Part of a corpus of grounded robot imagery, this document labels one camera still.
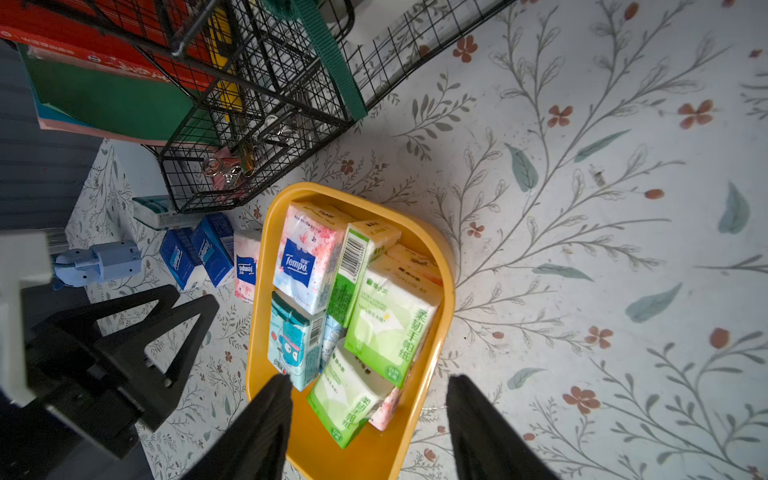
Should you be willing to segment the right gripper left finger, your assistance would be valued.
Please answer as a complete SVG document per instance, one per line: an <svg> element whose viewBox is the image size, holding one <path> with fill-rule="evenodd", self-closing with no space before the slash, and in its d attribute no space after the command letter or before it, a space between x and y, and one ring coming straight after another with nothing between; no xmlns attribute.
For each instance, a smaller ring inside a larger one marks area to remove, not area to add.
<svg viewBox="0 0 768 480"><path fill-rule="evenodd" d="M186 479L280 479L290 438L292 383L274 375Z"/></svg>

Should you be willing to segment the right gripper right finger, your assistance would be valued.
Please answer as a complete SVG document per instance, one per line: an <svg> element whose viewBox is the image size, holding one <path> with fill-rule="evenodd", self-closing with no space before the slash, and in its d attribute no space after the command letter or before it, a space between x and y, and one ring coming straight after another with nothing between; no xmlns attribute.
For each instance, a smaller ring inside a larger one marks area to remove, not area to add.
<svg viewBox="0 0 768 480"><path fill-rule="evenodd" d="M459 479L557 477L468 376L449 379L446 407Z"/></svg>

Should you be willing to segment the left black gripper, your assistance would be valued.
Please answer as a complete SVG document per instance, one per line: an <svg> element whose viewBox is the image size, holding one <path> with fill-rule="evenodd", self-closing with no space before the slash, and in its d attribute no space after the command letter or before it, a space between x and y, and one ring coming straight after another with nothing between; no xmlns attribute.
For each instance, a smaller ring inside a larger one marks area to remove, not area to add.
<svg viewBox="0 0 768 480"><path fill-rule="evenodd" d="M50 400L82 390L72 373L82 354L99 354L118 389L138 408L140 422L158 429L176 410L198 352L219 310L210 295L179 303L171 285L98 303L82 288L27 287L21 292L23 364L36 398L21 406L1 392L1 477L3 479L142 479L144 452L124 458L82 436L49 410ZM106 320L144 317L103 332ZM153 343L186 328L175 354L162 360ZM65 354L76 354L72 361Z"/></svg>

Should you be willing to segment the pink Tempo tissue pack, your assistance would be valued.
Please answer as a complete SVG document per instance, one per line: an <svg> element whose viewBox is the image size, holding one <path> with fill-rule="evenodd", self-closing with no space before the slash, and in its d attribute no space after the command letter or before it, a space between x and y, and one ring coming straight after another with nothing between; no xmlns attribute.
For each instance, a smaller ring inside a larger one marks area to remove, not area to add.
<svg viewBox="0 0 768 480"><path fill-rule="evenodd" d="M392 391L387 395L383 402L373 412L369 419L369 423L377 430L383 432L389 426L395 410L399 404L402 391L394 387Z"/></svg>
<svg viewBox="0 0 768 480"><path fill-rule="evenodd" d="M249 303L254 301L260 247L260 231L247 230L235 233L235 296Z"/></svg>

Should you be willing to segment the dark blue Tempo tissue pack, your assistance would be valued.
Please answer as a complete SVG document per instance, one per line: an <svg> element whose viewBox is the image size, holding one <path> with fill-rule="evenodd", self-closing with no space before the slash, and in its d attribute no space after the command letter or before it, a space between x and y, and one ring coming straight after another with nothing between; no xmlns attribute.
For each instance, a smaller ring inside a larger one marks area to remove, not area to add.
<svg viewBox="0 0 768 480"><path fill-rule="evenodd" d="M197 289L207 278L192 234L189 227L167 230L160 246L161 258L181 291Z"/></svg>

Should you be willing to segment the teal cartoon tissue pack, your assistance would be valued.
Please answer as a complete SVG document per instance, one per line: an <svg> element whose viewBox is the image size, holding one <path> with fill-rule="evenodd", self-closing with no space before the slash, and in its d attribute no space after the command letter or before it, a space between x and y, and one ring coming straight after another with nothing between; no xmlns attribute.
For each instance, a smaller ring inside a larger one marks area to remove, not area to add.
<svg viewBox="0 0 768 480"><path fill-rule="evenodd" d="M299 392L319 374L325 325L324 311L308 314L283 292L272 292L267 359Z"/></svg>

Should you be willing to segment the green tissue pack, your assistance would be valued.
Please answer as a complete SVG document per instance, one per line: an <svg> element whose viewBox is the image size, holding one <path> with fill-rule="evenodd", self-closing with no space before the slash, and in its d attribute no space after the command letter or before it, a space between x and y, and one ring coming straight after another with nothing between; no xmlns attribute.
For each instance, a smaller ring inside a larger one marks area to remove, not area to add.
<svg viewBox="0 0 768 480"><path fill-rule="evenodd" d="M348 224L327 314L349 327L352 311L368 265L399 242L402 232L381 220Z"/></svg>
<svg viewBox="0 0 768 480"><path fill-rule="evenodd" d="M443 300L443 290L384 253L367 267L344 347L402 388Z"/></svg>
<svg viewBox="0 0 768 480"><path fill-rule="evenodd" d="M344 347L342 338L308 394L308 403L335 443L345 449L394 385Z"/></svg>

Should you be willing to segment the pink Tempo pack front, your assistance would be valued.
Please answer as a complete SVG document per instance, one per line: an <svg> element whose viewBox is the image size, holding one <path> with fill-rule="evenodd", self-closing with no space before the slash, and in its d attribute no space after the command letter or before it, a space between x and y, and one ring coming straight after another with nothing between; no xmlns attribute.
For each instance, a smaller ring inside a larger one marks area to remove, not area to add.
<svg viewBox="0 0 768 480"><path fill-rule="evenodd" d="M273 285L309 314L326 310L347 227L354 218L312 201L289 204Z"/></svg>

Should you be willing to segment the blue white cartoon tissue pack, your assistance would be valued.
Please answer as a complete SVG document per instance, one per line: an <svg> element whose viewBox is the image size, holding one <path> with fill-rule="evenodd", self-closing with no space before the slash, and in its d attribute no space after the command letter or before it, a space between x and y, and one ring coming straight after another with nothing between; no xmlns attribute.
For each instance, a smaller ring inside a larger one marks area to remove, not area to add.
<svg viewBox="0 0 768 480"><path fill-rule="evenodd" d="M332 316L326 316L326 322L322 340L320 370L325 368L337 343L343 337L345 329Z"/></svg>

